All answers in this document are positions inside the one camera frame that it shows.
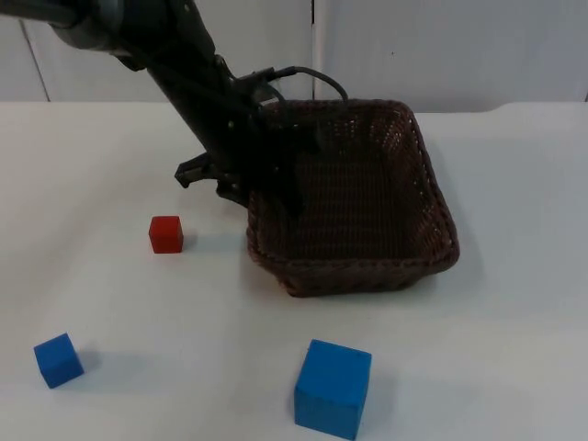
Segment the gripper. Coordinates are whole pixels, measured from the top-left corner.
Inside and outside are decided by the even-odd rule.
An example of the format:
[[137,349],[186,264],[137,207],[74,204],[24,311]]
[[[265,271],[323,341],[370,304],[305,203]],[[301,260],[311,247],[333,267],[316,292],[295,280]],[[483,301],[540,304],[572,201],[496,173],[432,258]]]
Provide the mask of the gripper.
[[298,127],[287,100],[268,82],[218,82],[209,90],[220,105],[212,121],[219,133],[209,153],[177,167],[175,180],[188,188],[218,180],[220,172],[222,198],[247,206],[258,193],[276,198],[290,217],[298,217],[303,200],[291,144]]

